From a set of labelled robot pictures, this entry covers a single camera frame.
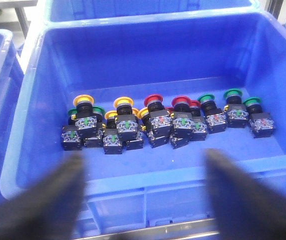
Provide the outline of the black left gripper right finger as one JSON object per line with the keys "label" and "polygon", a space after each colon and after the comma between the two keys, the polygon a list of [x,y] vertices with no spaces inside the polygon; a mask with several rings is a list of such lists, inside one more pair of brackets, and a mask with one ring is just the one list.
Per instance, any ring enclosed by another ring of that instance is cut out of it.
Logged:
{"label": "black left gripper right finger", "polygon": [[221,150],[204,152],[206,187],[223,240],[286,240],[286,196],[252,178]]}

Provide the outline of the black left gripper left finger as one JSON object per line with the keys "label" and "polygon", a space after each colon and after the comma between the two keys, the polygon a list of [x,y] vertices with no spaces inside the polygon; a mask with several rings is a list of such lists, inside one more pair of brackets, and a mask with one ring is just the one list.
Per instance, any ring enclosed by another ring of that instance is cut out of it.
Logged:
{"label": "black left gripper left finger", "polygon": [[0,204],[0,240],[71,239],[84,189],[84,159],[74,153],[29,190]]}

